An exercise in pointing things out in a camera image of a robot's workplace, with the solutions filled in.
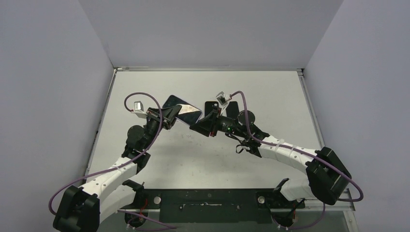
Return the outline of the black phone case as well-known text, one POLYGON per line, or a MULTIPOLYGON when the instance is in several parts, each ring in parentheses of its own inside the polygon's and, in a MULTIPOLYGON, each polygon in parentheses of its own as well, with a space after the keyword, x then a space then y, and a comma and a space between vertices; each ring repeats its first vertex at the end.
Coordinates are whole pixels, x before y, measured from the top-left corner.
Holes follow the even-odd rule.
POLYGON ((219 103, 217 101, 206 101, 204 106, 204 119, 217 120, 219 117, 219 103))

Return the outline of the black phone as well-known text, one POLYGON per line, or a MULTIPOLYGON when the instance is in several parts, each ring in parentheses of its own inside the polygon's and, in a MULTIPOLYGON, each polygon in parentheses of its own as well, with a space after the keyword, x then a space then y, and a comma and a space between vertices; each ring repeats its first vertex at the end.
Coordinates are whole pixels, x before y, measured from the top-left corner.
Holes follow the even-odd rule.
POLYGON ((228 106, 226 107, 226 116, 228 118, 237 119, 239 114, 239 106, 237 101, 229 102, 228 106))

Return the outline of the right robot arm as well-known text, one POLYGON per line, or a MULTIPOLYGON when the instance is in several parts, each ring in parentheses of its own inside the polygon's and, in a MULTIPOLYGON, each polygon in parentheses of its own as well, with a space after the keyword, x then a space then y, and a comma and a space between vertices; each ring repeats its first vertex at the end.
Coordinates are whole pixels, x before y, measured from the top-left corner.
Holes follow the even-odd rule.
POLYGON ((254 120, 251 111, 241 111, 233 119, 212 110, 191 125, 190 130, 206 137, 223 132, 239 142, 241 151, 276 160, 304 173, 305 179, 284 179, 276 187, 273 200, 279 207, 286 207, 293 200, 302 198, 316 198, 327 205, 340 201, 351 174, 332 149, 307 149, 286 143, 260 130, 254 125, 254 120))

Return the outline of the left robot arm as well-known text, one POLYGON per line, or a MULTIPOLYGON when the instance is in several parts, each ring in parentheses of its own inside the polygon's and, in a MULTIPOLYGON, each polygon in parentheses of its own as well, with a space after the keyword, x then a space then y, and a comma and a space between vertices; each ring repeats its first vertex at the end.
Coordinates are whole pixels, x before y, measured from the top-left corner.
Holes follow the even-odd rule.
POLYGON ((180 105, 156 109, 146 113, 143 126, 135 125, 127 132, 124 152, 107 170, 89 174, 90 181, 69 186, 64 191, 55 214, 53 227, 60 232, 95 232, 100 224, 124 206, 138 208, 144 203, 144 187, 131 180, 147 164, 148 150, 162 129, 169 130, 176 122, 180 105))

